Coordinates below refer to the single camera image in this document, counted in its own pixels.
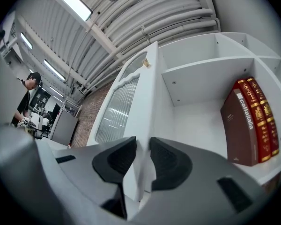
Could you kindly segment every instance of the brown book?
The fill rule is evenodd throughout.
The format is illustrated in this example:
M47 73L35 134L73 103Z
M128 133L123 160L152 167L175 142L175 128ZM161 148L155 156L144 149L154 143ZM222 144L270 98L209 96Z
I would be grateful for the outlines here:
M266 118L249 83L245 79L238 79L233 86L233 89L237 88L241 90L252 114L258 142L258 162L263 163L271 158L271 145Z
M263 110L263 114L266 117L267 123L267 130L270 136L270 144L271 144L271 153L272 156L275 156L279 153L279 138L278 138L278 131L274 119L274 115L272 113L271 107L264 95L262 89L259 87L258 83L256 82L255 78L249 77L247 78L250 86L252 87L255 95L260 103L260 106Z
M240 89L229 94L221 108L227 159L232 163L253 166L258 163L258 143L250 109Z

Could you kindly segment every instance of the brick wall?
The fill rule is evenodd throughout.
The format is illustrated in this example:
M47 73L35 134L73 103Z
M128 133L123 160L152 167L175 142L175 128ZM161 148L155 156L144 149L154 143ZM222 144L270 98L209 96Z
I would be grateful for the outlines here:
M72 148L86 146L96 116L112 83L113 81L94 93L89 94L82 102L81 112L78 116L78 125L72 140Z

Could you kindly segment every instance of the cabinet door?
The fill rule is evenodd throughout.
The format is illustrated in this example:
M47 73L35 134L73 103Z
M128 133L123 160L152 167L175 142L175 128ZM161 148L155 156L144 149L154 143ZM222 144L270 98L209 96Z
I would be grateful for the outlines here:
M140 181L139 176L144 172L144 161L149 158L157 55L158 43L155 42L126 62L100 108L87 144L136 137L136 158L123 184L125 195L135 201L139 201L143 195L144 181Z

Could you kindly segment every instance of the white shelf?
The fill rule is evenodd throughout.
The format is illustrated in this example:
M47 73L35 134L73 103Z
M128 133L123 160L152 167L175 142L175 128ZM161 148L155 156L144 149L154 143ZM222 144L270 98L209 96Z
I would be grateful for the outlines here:
M168 61L160 59L161 63L167 65L163 67L169 69L162 72L165 88L160 85L157 90L157 94L162 96L158 106L166 104L167 107L163 111L158 110L155 115L156 135L210 150L227 158L220 108L236 79L254 76L271 105L281 138L279 60L270 55L256 56L250 53L248 56L221 57L169 68ZM171 98L172 105L166 103L166 96ZM266 183L281 171L281 142L280 153L269 161L253 167L237 166L259 184Z
M163 73L174 106L225 99L238 78L246 77L253 57L210 59Z
M220 109L224 100L174 107L175 140L215 152L227 158L224 124Z
M159 49L168 68L209 59L250 55L246 49L216 33L188 37Z
M225 36L233 41L237 42L243 49L247 50L252 56L256 56L261 59L269 69L276 75L281 83L281 58L272 49L266 46L264 43L255 39L254 37L245 33L221 33L219 36Z
M221 34L238 42L257 56L279 57L272 49L249 34L236 32L224 32Z

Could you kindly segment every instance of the fluorescent light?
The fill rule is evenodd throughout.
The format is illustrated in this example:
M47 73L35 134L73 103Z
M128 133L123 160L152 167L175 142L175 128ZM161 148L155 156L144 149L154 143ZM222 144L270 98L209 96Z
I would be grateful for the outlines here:
M21 32L21 37L24 40L24 42L27 44L27 46L32 49L32 44L28 41L28 39L24 36L24 34Z
M63 80L63 81L65 80L65 77L62 76L58 71L56 71L46 59L44 60L44 63L45 63L45 64L47 65L47 67L50 68L58 77L60 77L61 80Z
M54 95L53 95L53 97L55 97ZM60 102L62 102L63 103L63 101L61 101L60 99L58 99L57 97L55 97L58 101L60 101Z
M63 95L61 95L59 92L57 92L53 87L50 87L54 92L56 92L57 94L59 94L60 96L64 97Z
M92 11L85 6L80 0L63 0L74 12L84 21L88 20Z

